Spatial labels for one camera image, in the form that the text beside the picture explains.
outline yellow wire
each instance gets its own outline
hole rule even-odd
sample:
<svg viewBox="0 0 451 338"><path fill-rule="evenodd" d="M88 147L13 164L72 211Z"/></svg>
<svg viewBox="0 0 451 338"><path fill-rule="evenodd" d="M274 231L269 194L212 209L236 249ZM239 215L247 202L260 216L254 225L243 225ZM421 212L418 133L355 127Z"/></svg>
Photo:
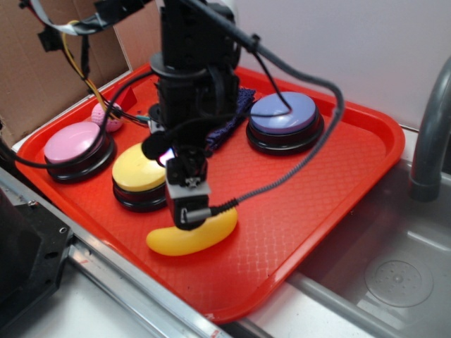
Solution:
<svg viewBox="0 0 451 338"><path fill-rule="evenodd" d="M78 21L76 20L72 20L69 21L69 25L72 25L74 23L78 23ZM95 84L88 78L85 78L85 75L83 74L83 72L81 71L80 67L78 67L78 64L75 62L72 53L69 50L68 47L68 43L67 43L67 38L66 38L66 33L63 33L62 39L63 39L63 48L64 48L64 54L67 56L70 64L73 66L73 68L75 69L75 71L77 72L77 74L83 79L83 81L85 82L85 84L92 90L92 93L96 96L97 101L100 103L102 109L104 111L106 111L106 104L104 102L104 100L101 97L101 94L99 92L99 90L97 89L97 87L95 86Z"/></svg>

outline stainless steel sink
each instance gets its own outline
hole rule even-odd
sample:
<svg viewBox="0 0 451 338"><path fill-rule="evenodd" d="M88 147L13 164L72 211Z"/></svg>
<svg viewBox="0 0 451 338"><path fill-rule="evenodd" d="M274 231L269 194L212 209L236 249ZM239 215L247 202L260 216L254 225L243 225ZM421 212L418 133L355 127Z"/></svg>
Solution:
<svg viewBox="0 0 451 338"><path fill-rule="evenodd" d="M409 171L400 161L299 272L390 335L451 337L451 176L421 203L407 195Z"/></svg>

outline sink drain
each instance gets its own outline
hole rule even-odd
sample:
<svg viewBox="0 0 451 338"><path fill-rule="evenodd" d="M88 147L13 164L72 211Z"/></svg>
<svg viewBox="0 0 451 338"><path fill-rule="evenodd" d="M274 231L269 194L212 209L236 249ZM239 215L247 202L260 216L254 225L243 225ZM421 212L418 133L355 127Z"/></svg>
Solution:
<svg viewBox="0 0 451 338"><path fill-rule="evenodd" d="M376 258L366 268L365 283L380 301L403 308L422 303L433 288L428 267L405 253Z"/></svg>

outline gray cable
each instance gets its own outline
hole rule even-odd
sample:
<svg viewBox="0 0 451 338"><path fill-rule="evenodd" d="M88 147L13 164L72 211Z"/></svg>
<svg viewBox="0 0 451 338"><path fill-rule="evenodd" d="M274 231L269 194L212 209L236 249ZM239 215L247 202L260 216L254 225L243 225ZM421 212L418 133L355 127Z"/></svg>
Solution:
<svg viewBox="0 0 451 338"><path fill-rule="evenodd" d="M231 37L235 42L238 44L241 44L246 50L250 53L258 53L259 55L263 56L266 60L270 61L272 64L274 64L277 68L281 69L283 72L287 73L288 75L291 75L295 77L298 80L301 80L303 82L311 83L318 85L320 87L325 87L326 89L329 89L332 91L332 93L335 95L335 99L337 101L337 105L333 111L333 116L330 121L330 125L328 126L327 130L324 131L324 133L321 135L315 146L311 149L311 151L307 154L307 156L300 161L292 170L290 170L288 173L286 173L284 176L282 176L280 179L276 180L275 182L268 184L264 187L260 187L258 189L255 189L251 192L248 192L238 198L236 198L234 201L237 203L243 202L246 199L250 199L253 196L263 194L264 192L267 192L269 190L272 190L276 187L279 187L281 184L287 182L291 177L293 177L295 174L297 174L303 167L305 167L310 160L315 157L315 155L321 150L321 148L324 146L324 144L327 142L328 138L332 134L332 131L335 129L337 124L340 122L341 117L345 110L345 100L343 99L342 92L340 89L333 84L330 81L321 79L319 77L315 77L313 75L308 75L305 73L302 73L296 69L294 69L292 66L288 65L285 61L281 60L278 56L276 56L274 53L272 53L270 50L265 48L260 44L259 37L254 35L252 37L249 37L246 35L243 31L238 29L234 24L223 18L221 15L217 14L215 11L210 10L207 6L205 6L202 2L198 0L180 0L180 2L184 3L185 5L189 6L190 8L193 8L196 11L199 11L200 13L204 14L206 18L208 18L211 22L213 22L215 25L219 26L229 37ZM223 206L229 207L233 206L234 203L228 202L226 204L223 204L222 206L215 207L218 210L221 210L221 212L225 211Z"/></svg>

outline metal frame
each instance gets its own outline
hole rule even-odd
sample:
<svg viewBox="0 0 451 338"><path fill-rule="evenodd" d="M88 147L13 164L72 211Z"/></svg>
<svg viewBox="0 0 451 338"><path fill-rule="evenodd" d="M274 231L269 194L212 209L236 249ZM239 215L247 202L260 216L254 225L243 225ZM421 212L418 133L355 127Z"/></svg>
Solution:
<svg viewBox="0 0 451 338"><path fill-rule="evenodd" d="M231 337L2 168L0 189L13 205L36 201L67 224L74 234L69 261L153 337Z"/></svg>

